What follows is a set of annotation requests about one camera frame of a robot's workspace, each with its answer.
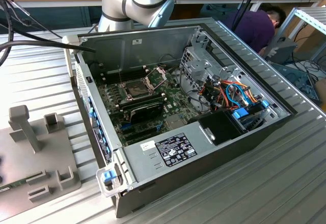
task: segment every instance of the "purple shirt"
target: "purple shirt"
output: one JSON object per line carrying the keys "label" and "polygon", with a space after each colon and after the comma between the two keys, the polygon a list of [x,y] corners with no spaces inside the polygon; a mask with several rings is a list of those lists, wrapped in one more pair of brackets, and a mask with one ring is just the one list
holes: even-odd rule
{"label": "purple shirt", "polygon": [[[236,12],[229,14],[226,20],[222,21],[229,29],[232,29]],[[266,47],[275,33],[275,28],[266,12],[246,11],[242,20],[235,30],[235,34],[240,37],[253,50],[259,52]]]}

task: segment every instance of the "power supply label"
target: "power supply label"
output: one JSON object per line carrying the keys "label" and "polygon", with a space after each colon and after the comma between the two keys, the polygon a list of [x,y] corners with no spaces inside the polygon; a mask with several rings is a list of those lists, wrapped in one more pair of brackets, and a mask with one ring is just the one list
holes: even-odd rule
{"label": "power supply label", "polygon": [[155,146],[168,167],[197,155],[184,133],[157,142]]}

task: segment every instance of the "person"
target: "person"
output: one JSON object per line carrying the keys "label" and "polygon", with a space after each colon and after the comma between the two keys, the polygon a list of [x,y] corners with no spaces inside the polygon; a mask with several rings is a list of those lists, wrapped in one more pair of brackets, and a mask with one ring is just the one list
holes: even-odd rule
{"label": "person", "polygon": [[[235,23],[236,13],[231,13],[224,21],[230,30]],[[234,33],[260,55],[272,40],[275,29],[286,19],[284,10],[277,6],[269,6],[257,12],[246,11]]]}

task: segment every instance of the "aluminum profile table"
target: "aluminum profile table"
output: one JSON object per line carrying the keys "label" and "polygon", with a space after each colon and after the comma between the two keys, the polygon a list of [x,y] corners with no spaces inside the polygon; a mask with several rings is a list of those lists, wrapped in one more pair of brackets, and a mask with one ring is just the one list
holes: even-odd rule
{"label": "aluminum profile table", "polygon": [[[280,27],[277,34],[274,36],[270,45],[266,48],[265,56],[270,52],[270,50],[275,47],[278,40],[284,36],[284,32],[286,28],[290,25],[295,17],[301,19],[300,23],[293,29],[291,34],[289,35],[290,39],[298,33],[298,31],[302,28],[303,24],[309,24],[314,27],[316,30],[319,30],[321,33],[326,35],[326,8],[319,7],[319,8],[294,8],[287,16],[286,20]],[[311,57],[311,60],[315,60],[319,54],[326,48],[326,43],[324,43],[320,49]]]}
{"label": "aluminum profile table", "polygon": [[[27,103],[33,119],[48,111],[64,116],[83,184],[75,192],[4,223],[324,223],[326,115],[221,23],[203,18],[174,20],[167,25],[200,22],[216,32],[298,111],[295,118],[253,151],[116,219],[111,199],[101,195],[95,180],[95,156],[71,92],[62,50],[15,47],[0,68],[1,90],[7,88],[2,95],[11,96],[11,104]],[[65,30],[60,34],[87,30]],[[53,38],[50,34],[39,35]],[[216,52],[216,56],[223,62],[228,60],[223,53]],[[29,99],[20,101],[20,93],[27,93]],[[7,119],[3,115],[0,123],[4,125]]]}

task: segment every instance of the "dark hair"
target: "dark hair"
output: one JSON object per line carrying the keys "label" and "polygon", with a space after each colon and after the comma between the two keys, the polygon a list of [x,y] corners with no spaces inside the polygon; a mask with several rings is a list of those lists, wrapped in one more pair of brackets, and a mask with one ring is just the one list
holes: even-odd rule
{"label": "dark hair", "polygon": [[279,22],[276,28],[279,28],[286,19],[286,13],[278,6],[269,6],[265,9],[265,12]]}

